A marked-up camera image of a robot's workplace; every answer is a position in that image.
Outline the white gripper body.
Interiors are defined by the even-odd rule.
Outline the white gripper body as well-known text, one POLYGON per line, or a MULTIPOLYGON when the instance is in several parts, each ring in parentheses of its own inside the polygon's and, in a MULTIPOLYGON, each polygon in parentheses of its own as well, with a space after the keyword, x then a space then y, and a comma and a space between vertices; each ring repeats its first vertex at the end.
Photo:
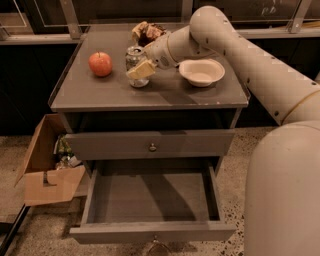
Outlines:
POLYGON ((144 47, 146 56, 160 69, 166 70, 177 66, 169 51, 169 34, 158 37, 155 41, 144 47))

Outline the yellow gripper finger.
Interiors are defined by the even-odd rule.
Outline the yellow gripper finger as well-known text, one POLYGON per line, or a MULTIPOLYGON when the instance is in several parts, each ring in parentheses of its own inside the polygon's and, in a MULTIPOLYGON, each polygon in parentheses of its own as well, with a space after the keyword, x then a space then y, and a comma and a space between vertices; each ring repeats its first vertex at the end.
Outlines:
POLYGON ((140 61, 135 67, 130 68, 126 75, 130 79, 142 79, 149 77, 155 73, 156 65, 152 60, 144 59, 140 61))

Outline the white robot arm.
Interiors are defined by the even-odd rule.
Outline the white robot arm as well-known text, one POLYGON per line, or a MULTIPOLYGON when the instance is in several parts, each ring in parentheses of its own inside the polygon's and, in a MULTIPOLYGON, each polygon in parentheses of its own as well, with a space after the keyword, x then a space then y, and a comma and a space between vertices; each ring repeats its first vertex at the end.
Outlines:
POLYGON ((320 256, 320 85, 243 38, 204 6, 187 27, 147 45, 127 74, 139 79, 206 52, 223 55, 277 122, 251 156, 245 256, 320 256))

